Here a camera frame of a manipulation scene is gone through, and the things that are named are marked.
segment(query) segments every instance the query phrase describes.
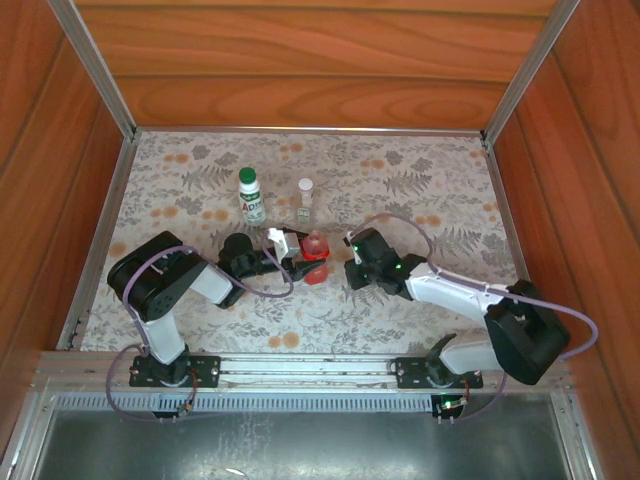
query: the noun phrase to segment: fern leaf pattern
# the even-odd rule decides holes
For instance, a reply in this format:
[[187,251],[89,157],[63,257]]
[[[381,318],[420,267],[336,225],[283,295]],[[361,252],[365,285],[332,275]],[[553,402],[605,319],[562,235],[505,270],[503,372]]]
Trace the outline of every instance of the fern leaf pattern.
[[[238,171],[253,167],[267,219],[249,227],[238,200]],[[313,225],[298,225],[300,178],[314,182]],[[119,350],[139,341],[135,325],[107,285],[123,255],[169,230],[212,260],[225,239],[245,233],[261,248],[265,228],[322,230],[331,254],[319,285],[296,282],[292,295],[245,293],[222,310],[188,290],[174,309],[193,351],[217,353],[424,354],[445,334],[473,320],[428,303],[388,295],[375,285],[352,290],[344,243],[381,212],[411,218],[435,241],[434,260],[490,282],[515,274],[482,145],[477,138],[310,135],[300,133],[144,132],[91,307],[84,350]],[[400,257],[426,255],[411,227],[382,218],[371,224]],[[258,291],[285,292],[281,273],[242,279]]]

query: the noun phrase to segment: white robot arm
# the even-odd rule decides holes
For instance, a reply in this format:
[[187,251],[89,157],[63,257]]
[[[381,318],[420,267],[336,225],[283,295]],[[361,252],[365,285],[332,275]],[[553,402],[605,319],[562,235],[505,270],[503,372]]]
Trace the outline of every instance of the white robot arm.
[[107,283],[134,317],[143,342],[159,364],[156,372],[164,384],[175,384],[184,377],[182,358],[188,356],[188,348],[176,327],[173,307],[188,289],[226,309],[245,293],[239,283],[243,278],[284,269],[295,282],[324,263],[294,263],[305,233],[275,228],[267,233],[274,245],[268,249],[269,256],[254,250],[247,235],[234,233],[226,238],[214,268],[173,234],[163,232],[111,268]]
[[496,294],[511,292],[539,298],[535,287],[520,280],[515,285],[486,284],[433,268],[427,259],[409,254],[400,258],[380,233],[367,228],[348,233],[345,242],[353,260],[345,263],[349,286],[370,284],[407,300],[440,305],[474,320],[488,331],[458,335],[441,347],[439,361],[453,375],[475,370],[503,369],[522,383],[535,384],[569,343],[569,333],[549,309]]

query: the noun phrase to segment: wooden panel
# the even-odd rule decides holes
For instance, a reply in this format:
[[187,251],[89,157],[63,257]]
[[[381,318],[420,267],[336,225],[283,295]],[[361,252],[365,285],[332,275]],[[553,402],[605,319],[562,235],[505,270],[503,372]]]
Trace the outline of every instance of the wooden panel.
[[600,327],[571,365],[616,479],[640,472],[639,32],[634,2],[583,0],[495,147],[533,280]]
[[505,87],[394,79],[121,78],[139,125],[482,128]]
[[584,305],[603,327],[600,348],[625,416],[640,432],[640,377],[624,368],[640,364],[640,248],[553,58],[518,115]]
[[555,51],[605,169],[640,238],[640,11],[589,1]]
[[0,178],[0,352],[10,342],[78,168],[100,98],[65,43]]
[[[517,115],[505,125],[495,153],[532,281],[545,298],[584,310]],[[572,332],[570,347],[588,338],[588,329],[581,322],[568,315],[561,317]],[[571,360],[571,369],[581,403],[587,407],[586,413],[591,414],[589,427],[597,433],[597,446],[607,452],[603,456],[607,471],[614,472],[612,467],[618,469],[616,476],[607,478],[634,478],[640,465],[623,412],[615,407],[602,408],[615,406],[617,398],[600,349],[592,348]],[[596,412],[590,410],[596,406],[600,406]]]
[[216,7],[304,7],[372,10],[539,15],[551,13],[556,0],[76,0],[77,5],[171,5]]
[[508,83],[543,19],[314,10],[88,9],[116,76],[388,75]]
[[42,0],[3,2],[0,14],[0,172],[31,112],[62,30]]
[[[90,135],[84,137],[84,154],[74,159],[79,169],[71,176],[73,185],[44,252],[42,269],[0,368],[0,391],[12,392],[5,397],[3,418],[17,416],[41,349],[47,343],[53,348],[52,338],[57,341],[109,188],[122,136],[105,106],[100,107],[89,127],[92,123]],[[11,426],[8,421],[0,424],[0,439],[7,438]]]

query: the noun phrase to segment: black mounting bracket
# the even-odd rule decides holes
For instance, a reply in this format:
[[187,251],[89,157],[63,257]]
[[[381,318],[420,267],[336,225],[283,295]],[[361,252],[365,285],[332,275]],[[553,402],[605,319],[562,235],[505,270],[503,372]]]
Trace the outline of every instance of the black mounting bracket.
[[185,370],[174,384],[161,381],[158,368],[166,369],[153,356],[138,355],[133,359],[129,368],[129,386],[157,388],[175,386],[181,388],[193,387],[193,376],[198,379],[198,388],[217,388],[220,380],[220,357],[211,355],[189,355],[184,365]]
[[466,372],[462,375],[452,375],[450,381],[439,384],[433,377],[433,367],[425,357],[400,357],[393,360],[396,366],[395,375],[399,389],[425,388],[482,388],[482,373]]
[[482,388],[482,372],[466,372],[456,375],[440,360],[442,348],[455,337],[446,335],[424,357],[399,357],[391,361],[395,365],[396,381],[400,389],[425,388]]

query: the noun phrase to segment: table surface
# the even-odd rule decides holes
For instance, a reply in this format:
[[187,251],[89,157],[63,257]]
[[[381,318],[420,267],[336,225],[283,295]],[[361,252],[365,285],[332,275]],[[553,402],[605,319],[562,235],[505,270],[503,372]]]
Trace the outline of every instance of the table surface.
[[[283,299],[245,294],[221,310],[187,292],[175,307],[178,329],[193,351],[218,353],[424,353],[447,333],[476,328],[441,307],[387,296],[377,287],[350,291],[343,264],[347,230],[368,216],[393,212],[423,225],[443,268],[512,283],[515,268],[480,140],[472,137],[145,132],[133,163],[82,350],[119,350],[139,341],[106,284],[113,264],[169,230],[216,259],[224,239],[260,230],[242,221],[240,168],[256,169],[265,227],[296,224],[297,182],[315,183],[316,227],[329,238],[329,278],[296,284]],[[427,245],[400,221],[374,225],[402,256]],[[283,291],[279,274],[247,281]]]

